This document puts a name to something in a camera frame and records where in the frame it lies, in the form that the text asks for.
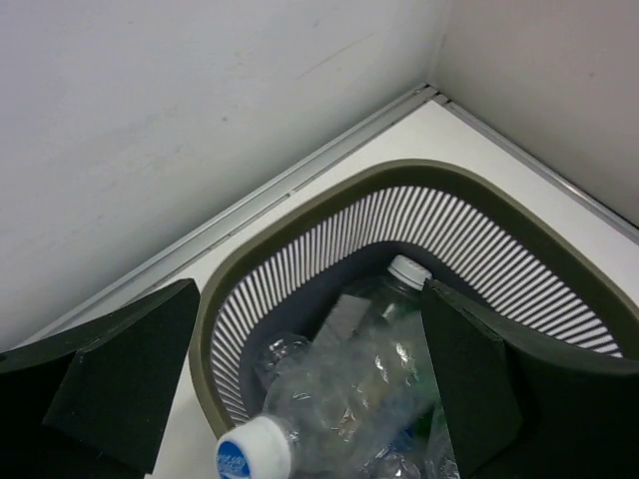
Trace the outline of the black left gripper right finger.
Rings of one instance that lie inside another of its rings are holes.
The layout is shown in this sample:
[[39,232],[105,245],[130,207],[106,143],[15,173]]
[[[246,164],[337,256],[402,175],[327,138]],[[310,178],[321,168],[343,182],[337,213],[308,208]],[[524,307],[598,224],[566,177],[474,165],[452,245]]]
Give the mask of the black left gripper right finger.
[[421,307],[461,477],[637,477],[637,361],[540,333],[438,280]]

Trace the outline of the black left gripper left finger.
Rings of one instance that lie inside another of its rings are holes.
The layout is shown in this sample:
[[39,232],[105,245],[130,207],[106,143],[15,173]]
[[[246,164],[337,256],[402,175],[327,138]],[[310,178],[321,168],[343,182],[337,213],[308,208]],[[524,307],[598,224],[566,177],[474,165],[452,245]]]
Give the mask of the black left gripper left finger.
[[181,279],[116,311],[1,354],[4,478],[153,472],[200,292]]

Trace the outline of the clear crushed bottle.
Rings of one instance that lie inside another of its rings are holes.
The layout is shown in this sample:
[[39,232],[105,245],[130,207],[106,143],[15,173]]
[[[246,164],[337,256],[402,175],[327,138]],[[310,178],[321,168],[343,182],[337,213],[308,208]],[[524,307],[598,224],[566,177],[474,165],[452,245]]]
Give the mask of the clear crushed bottle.
[[432,424],[426,436],[404,430],[362,471],[363,478],[460,478],[448,430]]

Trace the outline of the pineapple juice bottle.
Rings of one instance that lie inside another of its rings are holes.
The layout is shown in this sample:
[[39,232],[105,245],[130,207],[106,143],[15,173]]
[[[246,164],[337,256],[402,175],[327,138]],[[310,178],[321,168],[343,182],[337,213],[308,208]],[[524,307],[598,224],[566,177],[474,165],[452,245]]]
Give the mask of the pineapple juice bottle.
[[419,296],[432,273],[413,259],[398,254],[384,274],[346,287],[314,338],[317,351],[349,340],[371,325],[393,323],[419,310]]

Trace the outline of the grey mesh waste bin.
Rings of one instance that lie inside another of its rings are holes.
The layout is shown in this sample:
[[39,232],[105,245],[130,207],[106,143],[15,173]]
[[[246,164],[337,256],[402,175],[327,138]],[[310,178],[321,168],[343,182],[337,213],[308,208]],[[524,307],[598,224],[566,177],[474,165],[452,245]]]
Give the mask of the grey mesh waste bin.
[[[312,331],[341,288],[398,252],[505,317],[597,352],[638,355],[638,247],[580,228],[595,253],[495,184],[432,160],[371,167],[250,235],[202,292],[190,349],[216,435],[261,406],[250,350],[275,329]],[[603,258],[602,264],[596,257]]]

